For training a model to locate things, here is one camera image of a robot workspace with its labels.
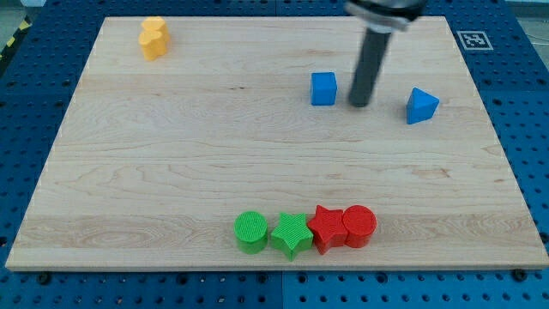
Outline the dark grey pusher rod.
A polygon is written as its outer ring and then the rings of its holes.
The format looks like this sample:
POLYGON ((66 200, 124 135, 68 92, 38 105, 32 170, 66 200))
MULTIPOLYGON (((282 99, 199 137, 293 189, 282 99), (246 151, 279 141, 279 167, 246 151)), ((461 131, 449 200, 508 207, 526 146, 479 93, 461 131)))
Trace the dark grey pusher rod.
POLYGON ((366 107, 370 103, 390 37, 391 33, 378 33, 371 28, 366 29, 348 95, 352 106, 366 107))

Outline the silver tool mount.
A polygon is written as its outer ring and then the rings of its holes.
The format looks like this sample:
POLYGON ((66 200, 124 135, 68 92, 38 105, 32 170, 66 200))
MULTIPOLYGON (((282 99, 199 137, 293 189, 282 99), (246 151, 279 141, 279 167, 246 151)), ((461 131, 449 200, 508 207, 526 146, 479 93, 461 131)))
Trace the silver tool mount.
POLYGON ((422 15, 426 0, 348 0, 344 10, 377 33, 404 31, 422 15))

